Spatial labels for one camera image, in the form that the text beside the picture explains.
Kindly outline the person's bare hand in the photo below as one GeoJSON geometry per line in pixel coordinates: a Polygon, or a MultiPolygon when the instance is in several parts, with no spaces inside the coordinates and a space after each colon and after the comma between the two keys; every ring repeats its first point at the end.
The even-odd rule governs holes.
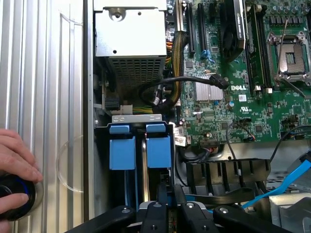
{"type": "MultiPolygon", "coordinates": [[[[26,147],[18,133],[0,130],[0,169],[34,183],[43,180],[34,155],[26,147]]],[[[3,214],[27,203],[29,196],[15,193],[0,199],[0,212],[3,214]]]]}

